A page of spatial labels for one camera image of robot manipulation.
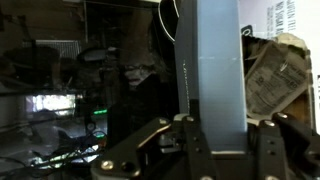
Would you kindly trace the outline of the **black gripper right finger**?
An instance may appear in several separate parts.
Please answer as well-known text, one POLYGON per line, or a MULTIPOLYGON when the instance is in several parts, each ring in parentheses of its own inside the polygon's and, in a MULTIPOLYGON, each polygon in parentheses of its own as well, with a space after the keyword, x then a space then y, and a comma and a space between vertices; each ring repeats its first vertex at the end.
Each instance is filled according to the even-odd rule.
POLYGON ((293 115, 248 122, 254 180, 319 180, 320 135, 293 115))

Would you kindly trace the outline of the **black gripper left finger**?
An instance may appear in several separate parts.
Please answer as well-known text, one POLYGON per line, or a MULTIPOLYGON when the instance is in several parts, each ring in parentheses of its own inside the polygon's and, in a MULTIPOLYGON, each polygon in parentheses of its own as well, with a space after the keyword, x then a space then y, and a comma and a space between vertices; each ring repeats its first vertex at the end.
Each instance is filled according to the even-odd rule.
POLYGON ((91 165, 92 180, 214 180, 200 121, 180 114, 156 118, 106 150, 91 165))

